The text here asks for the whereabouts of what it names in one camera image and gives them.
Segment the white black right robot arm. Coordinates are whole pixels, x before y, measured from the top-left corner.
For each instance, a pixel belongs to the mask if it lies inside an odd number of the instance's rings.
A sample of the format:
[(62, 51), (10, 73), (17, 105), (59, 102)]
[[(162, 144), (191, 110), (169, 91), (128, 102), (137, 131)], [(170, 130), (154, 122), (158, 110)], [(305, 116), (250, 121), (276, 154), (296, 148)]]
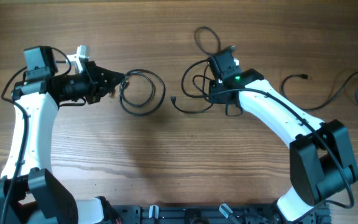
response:
[(342, 190), (349, 196), (345, 208), (352, 208), (351, 185), (358, 181), (358, 166), (347, 128), (298, 108), (256, 70), (243, 71), (233, 51), (230, 46), (207, 58), (214, 77), (208, 100), (235, 105), (259, 118), (289, 149), (291, 188), (275, 202), (275, 217), (296, 223)]

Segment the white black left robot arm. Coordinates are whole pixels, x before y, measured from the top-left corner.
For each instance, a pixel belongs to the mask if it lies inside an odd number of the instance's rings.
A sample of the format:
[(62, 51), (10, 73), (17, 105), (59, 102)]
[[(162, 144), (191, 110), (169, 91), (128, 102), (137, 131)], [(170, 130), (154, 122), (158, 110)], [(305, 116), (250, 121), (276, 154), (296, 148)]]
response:
[(24, 50), (22, 80), (10, 79), (8, 102), (16, 120), (11, 150), (0, 177), (0, 223), (122, 223), (104, 197), (76, 200), (51, 168), (51, 142), (61, 107), (97, 103), (112, 93), (124, 74), (97, 66), (85, 45), (65, 58), (69, 68), (59, 73), (56, 48)]

